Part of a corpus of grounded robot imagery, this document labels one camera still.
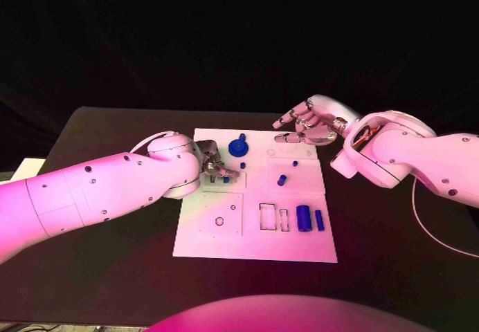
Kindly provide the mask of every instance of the white cable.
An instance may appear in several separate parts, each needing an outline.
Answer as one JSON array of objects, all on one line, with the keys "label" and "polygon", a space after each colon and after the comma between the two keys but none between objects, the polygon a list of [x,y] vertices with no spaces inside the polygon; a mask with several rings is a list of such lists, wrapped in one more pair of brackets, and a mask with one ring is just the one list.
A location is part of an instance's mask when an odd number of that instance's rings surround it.
[{"label": "white cable", "polygon": [[458,253],[467,255],[467,256],[471,256],[471,257],[476,257],[479,258],[479,255],[476,254],[470,254],[468,252],[464,252],[455,248],[453,248],[451,246],[448,246],[445,243],[440,242],[440,240],[437,240],[437,238],[434,238],[434,235],[428,232],[428,230],[425,229],[422,223],[421,223],[421,220],[419,220],[419,217],[416,216],[416,212],[415,212],[415,203],[414,203],[414,191],[415,191],[415,182],[416,182],[416,178],[414,178],[414,183],[412,183],[412,211],[414,211],[414,215],[415,215],[415,219],[416,219],[416,222],[419,224],[419,226],[422,227],[424,229],[424,232],[427,233],[427,235],[434,239],[435,242],[438,242],[438,244],[441,244],[445,248],[448,248],[450,250],[453,251],[457,251]]},{"label": "white cable", "polygon": [[134,148],[131,149],[129,153],[132,154],[142,146],[144,144],[152,140],[157,136],[161,136],[161,135],[167,135],[168,133],[174,133],[174,131],[161,131],[160,133],[155,133],[154,135],[151,135],[148,138],[142,139],[137,145],[134,146]]}]

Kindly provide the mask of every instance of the metal robot hand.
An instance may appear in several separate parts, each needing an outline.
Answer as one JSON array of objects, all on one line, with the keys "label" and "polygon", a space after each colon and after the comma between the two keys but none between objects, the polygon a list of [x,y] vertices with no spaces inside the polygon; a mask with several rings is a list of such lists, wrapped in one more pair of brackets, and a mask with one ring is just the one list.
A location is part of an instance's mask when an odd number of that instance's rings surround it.
[{"label": "metal robot hand", "polygon": [[349,134],[353,124],[359,121],[359,114],[337,100],[324,95],[313,95],[294,106],[272,124],[274,129],[295,121],[295,133],[278,135],[277,142],[308,145],[327,145],[337,135],[343,138]]}]

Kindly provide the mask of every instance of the robotic hand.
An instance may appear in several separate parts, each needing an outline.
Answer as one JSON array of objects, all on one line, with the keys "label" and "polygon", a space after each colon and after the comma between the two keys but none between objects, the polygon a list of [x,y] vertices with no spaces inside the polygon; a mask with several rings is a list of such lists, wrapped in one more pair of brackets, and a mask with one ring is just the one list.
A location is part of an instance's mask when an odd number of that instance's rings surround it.
[{"label": "robotic hand", "polygon": [[[147,156],[134,154],[148,142]],[[131,153],[1,185],[0,263],[36,242],[108,221],[161,196],[181,199],[199,187],[200,172],[239,176],[223,168],[213,140],[193,142],[167,131],[144,139]]]},{"label": "robotic hand", "polygon": [[323,95],[292,107],[272,127],[292,120],[295,133],[279,134],[274,140],[326,145],[340,135],[343,149],[330,165],[346,178],[359,172],[378,186],[392,188],[412,174],[434,194],[479,208],[479,136],[437,137],[416,118],[398,111],[360,118]]}]

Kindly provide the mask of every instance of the black backdrop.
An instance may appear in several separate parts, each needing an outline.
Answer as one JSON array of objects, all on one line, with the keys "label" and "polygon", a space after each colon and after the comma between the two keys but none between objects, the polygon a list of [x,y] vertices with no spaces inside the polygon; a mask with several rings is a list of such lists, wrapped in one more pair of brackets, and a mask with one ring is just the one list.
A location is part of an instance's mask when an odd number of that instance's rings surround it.
[{"label": "black backdrop", "polygon": [[80,106],[284,112],[320,93],[359,113],[405,111],[437,133],[479,132],[466,9],[204,5],[1,2],[0,171],[47,155]]}]

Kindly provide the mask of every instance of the tabletop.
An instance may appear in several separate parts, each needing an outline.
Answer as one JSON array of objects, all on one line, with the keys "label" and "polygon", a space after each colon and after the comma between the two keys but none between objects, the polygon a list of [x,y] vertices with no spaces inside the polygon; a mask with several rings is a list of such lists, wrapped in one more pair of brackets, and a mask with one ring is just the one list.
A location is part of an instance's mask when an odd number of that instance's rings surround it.
[{"label": "tabletop", "polygon": [[[278,116],[82,107],[40,173],[129,151],[160,131],[191,137],[196,127],[269,130]],[[479,260],[441,247],[419,228],[411,176],[386,190],[328,167],[340,144],[317,148],[336,264],[173,257],[181,201],[160,199],[40,242],[0,265],[0,321],[150,326],[220,299],[295,294],[363,304],[437,331],[479,331]],[[464,206],[418,183],[415,207],[435,237],[479,252]]]}]

